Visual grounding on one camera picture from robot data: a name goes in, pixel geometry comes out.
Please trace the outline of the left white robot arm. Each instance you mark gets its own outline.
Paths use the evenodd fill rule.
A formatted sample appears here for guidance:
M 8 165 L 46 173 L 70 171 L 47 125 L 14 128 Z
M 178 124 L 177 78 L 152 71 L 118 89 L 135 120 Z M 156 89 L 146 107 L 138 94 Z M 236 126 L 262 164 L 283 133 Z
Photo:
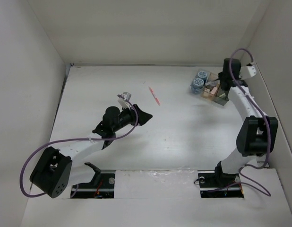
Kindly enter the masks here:
M 96 187 L 101 180 L 101 170 L 83 160 L 107 148 L 116 140 L 117 131 L 128 125 L 142 126 L 152 117 L 137 104 L 122 109 L 108 107 L 102 121 L 92 131 L 94 139 L 84 138 L 63 148 L 47 147 L 30 175 L 31 183 L 51 198 L 60 196 L 68 185 L 86 183 Z

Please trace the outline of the pink highlighter pen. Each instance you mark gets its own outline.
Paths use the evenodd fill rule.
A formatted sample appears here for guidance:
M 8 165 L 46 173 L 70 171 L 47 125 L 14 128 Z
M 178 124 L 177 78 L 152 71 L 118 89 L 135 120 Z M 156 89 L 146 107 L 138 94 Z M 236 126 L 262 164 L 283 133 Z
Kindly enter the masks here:
M 148 87 L 148 88 L 149 88 L 149 91 L 150 91 L 150 93 L 152 94 L 154 100 L 155 100 L 156 103 L 160 106 L 161 103 L 160 103 L 159 99 L 157 98 L 156 94 L 154 93 L 153 89 L 152 89 L 151 87 Z

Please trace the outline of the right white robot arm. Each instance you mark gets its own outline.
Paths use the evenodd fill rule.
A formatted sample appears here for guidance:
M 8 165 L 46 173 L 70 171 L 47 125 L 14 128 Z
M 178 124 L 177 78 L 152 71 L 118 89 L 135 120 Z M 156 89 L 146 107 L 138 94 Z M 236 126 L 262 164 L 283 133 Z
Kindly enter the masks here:
M 219 187 L 230 185 L 251 160 L 266 156 L 274 149 L 278 120 L 260 109 L 245 82 L 256 73 L 252 63 L 243 67 L 240 60 L 226 58 L 223 70 L 218 74 L 221 90 L 233 102 L 243 120 L 236 148 L 215 167 L 213 180 Z

